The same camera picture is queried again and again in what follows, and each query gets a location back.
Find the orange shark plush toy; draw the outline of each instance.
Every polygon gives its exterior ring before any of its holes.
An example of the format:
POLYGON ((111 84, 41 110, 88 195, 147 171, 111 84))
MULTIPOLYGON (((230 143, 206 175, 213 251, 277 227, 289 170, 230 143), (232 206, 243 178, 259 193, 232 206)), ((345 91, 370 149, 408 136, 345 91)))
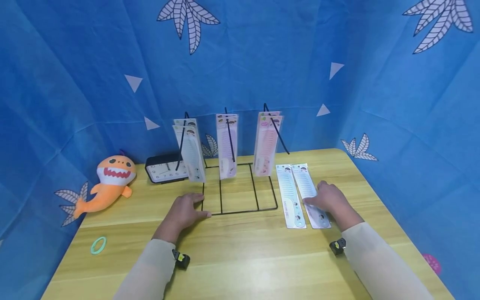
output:
POLYGON ((62 226, 70 224, 83 213, 91 213, 103 210, 112 205, 121 195, 129 198, 132 190, 127 186, 137 175, 135 164, 126 156, 115 155, 104 159, 96 168, 96 173, 100 178, 100 183, 96 184, 91 194, 96 194, 92 200, 86 201, 88 182, 86 182, 80 194, 70 190, 60 190, 55 194, 75 206, 64 206, 60 208, 68 216, 62 226))

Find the sleeve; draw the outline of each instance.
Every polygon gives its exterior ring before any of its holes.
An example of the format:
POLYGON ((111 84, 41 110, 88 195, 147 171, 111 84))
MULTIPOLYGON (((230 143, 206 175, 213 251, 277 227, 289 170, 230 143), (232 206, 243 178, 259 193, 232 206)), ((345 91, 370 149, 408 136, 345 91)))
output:
POLYGON ((113 300, 162 300, 175 268, 175 245, 151 240, 127 274, 113 300))
POLYGON ((373 300, 433 299, 398 254, 367 223, 344 232, 345 255, 373 300))

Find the blue fabric backdrop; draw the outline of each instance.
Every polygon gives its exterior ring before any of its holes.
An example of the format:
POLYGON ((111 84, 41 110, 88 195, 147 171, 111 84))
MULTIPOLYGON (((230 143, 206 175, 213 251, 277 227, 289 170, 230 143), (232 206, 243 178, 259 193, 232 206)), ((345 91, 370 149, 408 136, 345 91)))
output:
POLYGON ((186 110, 213 136, 239 113, 252 154, 266 102, 289 150, 345 149, 452 294, 480 297, 478 20, 477 0, 3 0, 0 293, 39 299, 77 231, 55 191, 119 149, 176 150, 186 110))

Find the leaf pattern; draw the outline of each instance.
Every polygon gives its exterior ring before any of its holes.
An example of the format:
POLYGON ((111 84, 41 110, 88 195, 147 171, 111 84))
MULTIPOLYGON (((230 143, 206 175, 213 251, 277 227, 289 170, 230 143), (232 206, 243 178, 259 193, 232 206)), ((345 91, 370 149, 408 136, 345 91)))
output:
POLYGON ((369 153, 358 154, 358 155, 355 155, 354 158, 378 161, 378 159, 376 157, 374 157, 373 155, 371 155, 369 153))
POLYGON ((467 6, 463 0, 455 0, 452 9, 452 19, 458 29, 465 32, 473 32, 472 19, 470 19, 467 6))
POLYGON ((216 17, 209 13, 205 8, 200 6, 197 2, 193 0, 188 0, 188 5, 192 9, 192 15, 200 22, 209 25, 220 24, 220 21, 217 20, 216 17))
POLYGON ((348 143, 347 143, 347 141, 345 141, 345 140, 341 140, 341 141, 342 141, 342 143, 343 143, 343 146, 345 147, 345 149, 346 149, 346 150, 347 150, 347 151, 350 153, 350 151, 348 150, 348 143))
POLYGON ((60 205, 60 208, 69 215, 73 214, 75 211, 74 205, 60 205))
POLYGON ((450 11, 452 8, 451 2, 449 3, 447 9, 442 13, 438 21, 432 27, 427 36, 423 39, 420 45, 413 52, 414 54, 423 52, 428 48, 431 48, 433 45, 438 43, 442 37, 447 33, 448 29, 452 25, 452 16, 450 11))
POLYGON ((423 14, 427 11, 427 8, 433 0, 423 0, 422 2, 410 7, 406 12, 403 13, 404 16, 413 16, 416 14, 423 14))
POLYGON ((356 140, 355 138, 353 138, 350 142, 350 144, 348 145, 348 151, 350 152, 350 154, 352 156, 355 156, 355 152, 356 152, 356 149, 357 149, 357 145, 356 145, 356 140))
POLYGON ((434 0, 432 4, 428 7, 428 9, 425 11, 425 13, 422 15, 420 18, 419 23, 417 24, 417 29, 415 29, 414 36, 416 36, 420 30, 425 28, 428 24, 430 24, 433 19, 435 19, 439 14, 441 14, 446 6, 447 0, 434 0))
POLYGON ((378 159, 376 157, 374 157, 370 153, 367 153, 368 146, 370 145, 370 140, 369 140, 366 133, 363 134, 358 148, 356 148, 356 146, 355 146, 355 143, 356 143, 355 138, 352 139, 350 144, 347 143, 345 140, 342 140, 342 139, 341 139, 341 142, 342 142, 343 146, 345 147, 345 149, 347 150, 347 152, 350 153, 350 155, 352 155, 352 157, 358 158, 358 159, 378 161, 378 159))
POLYGON ((79 194, 70 190, 59 190, 59 191, 56 191, 54 194, 73 204, 76 204, 78 201, 78 198, 80 197, 79 194))
POLYGON ((210 149, 208 149, 207 146, 205 146, 203 143, 202 143, 202 152, 206 157, 213 157, 212 151, 210 151, 210 149))
POLYGON ((190 42, 190 55, 192 55, 200 44, 200 21, 192 15, 192 9, 187 9, 188 36, 190 42))
POLYGON ((185 23, 185 16, 187 15, 187 6, 184 0, 175 0, 173 4, 173 19, 175 21, 175 28, 177 29, 177 34, 181 39, 181 34, 183 32, 183 24, 185 23))
POLYGON ((359 147, 357 148, 357 151, 355 152, 355 154, 365 153, 369 145, 370 145, 370 140, 367 134, 364 133, 363 136, 361 137, 359 147))
POLYGON ((216 143, 216 140, 213 138, 213 136, 209 134, 205 134, 205 137, 207 138, 208 142, 208 147, 205 146, 202 143, 202 152, 204 156, 206 157, 214 157, 218 155, 218 145, 216 143))
POLYGON ((165 6, 162 8, 160 13, 158 14, 157 21, 166 21, 173 18, 173 4, 174 0, 168 1, 165 6))
POLYGON ((158 13, 157 21, 173 19, 175 29, 181 39, 183 26, 187 18, 189 48, 192 55, 200 44, 200 23, 208 25, 220 24, 220 21, 195 0, 169 0, 158 13))
POLYGON ((464 32, 473 32, 473 24, 465 0, 422 0, 403 13, 406 16, 420 14, 414 36, 435 18, 440 17, 413 54, 421 53, 437 44, 445 36, 452 23, 464 32))
POLYGON ((88 192, 88 181, 85 182, 82 186, 82 189, 80 189, 80 196, 84 201, 87 201, 87 192, 88 192))

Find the black wire rack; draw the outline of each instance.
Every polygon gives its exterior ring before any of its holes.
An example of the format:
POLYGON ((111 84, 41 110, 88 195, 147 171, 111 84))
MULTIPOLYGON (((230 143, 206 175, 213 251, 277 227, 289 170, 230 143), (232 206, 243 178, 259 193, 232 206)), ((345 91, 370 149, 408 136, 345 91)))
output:
MULTIPOLYGON (((266 103, 264 103, 264 111, 265 112, 268 112, 268 106, 266 103)), ((188 112, 185 112, 185 119, 188 119, 190 118, 188 112)), ((283 139, 280 135, 280 132, 278 131, 278 128, 276 127, 276 124, 275 122, 273 121, 273 118, 270 118, 270 120, 272 121, 273 123, 273 126, 275 128, 275 131, 280 139, 280 142, 283 146, 283 148, 285 149, 285 152, 287 154, 290 154, 290 152, 287 150, 287 147, 285 146, 285 143, 283 142, 283 139)), ((227 119, 227 127, 228 127, 228 137, 230 139, 230 149, 232 151, 232 157, 233 157, 233 161, 235 162, 235 153, 234 153, 234 150, 233 150, 233 142, 232 142, 232 136, 231 136, 231 133, 230 133, 230 125, 228 123, 228 119, 227 119)), ((182 147, 183 147, 183 136, 185 134, 185 128, 183 129, 182 131, 182 135, 181 135, 181 140, 180 140, 180 154, 179 154, 179 159, 178 159, 178 163, 177 163, 177 167, 175 168, 175 170, 178 170, 178 167, 180 165, 180 160, 181 160, 181 150, 182 150, 182 147)), ((208 166, 207 165, 207 161, 205 160, 205 157, 204 157, 204 163, 205 163, 205 168, 209 169, 209 168, 219 168, 219 166, 208 166)), ((233 212, 224 212, 223 211, 223 200, 224 200, 224 197, 222 196, 222 180, 218 180, 218 189, 219 189, 219 194, 220 194, 220 213, 216 213, 216 214, 212 214, 213 216, 220 216, 220 215, 231 215, 231 214, 241 214, 241 213, 252 213, 252 212, 260 212, 260 211, 267 211, 267 210, 276 210, 278 209, 278 202, 276 200, 276 195, 275 195, 275 189, 273 187, 273 183, 272 183, 272 178, 270 176, 268 176, 268 180, 270 182, 270 188, 272 190, 272 195, 273 195, 273 199, 275 201, 275 206, 272 206, 272 207, 267 207, 267 208, 260 208, 260 205, 258 203, 258 196, 257 196, 257 189, 255 187, 255 180, 253 179, 253 171, 252 171, 252 164, 253 163, 242 163, 242 164, 237 164, 237 166, 248 166, 249 167, 249 170, 250 170, 250 177, 252 179, 252 187, 253 187, 253 193, 255 195, 255 202, 256 202, 256 205, 257 205, 257 208, 256 209, 250 209, 250 210, 240 210, 240 211, 233 211, 233 212)), ((203 187, 202 187, 202 194, 204 194, 205 192, 205 183, 203 183, 203 187)), ((202 201, 202 206, 201 206, 201 209, 203 211, 204 209, 204 201, 202 201)))

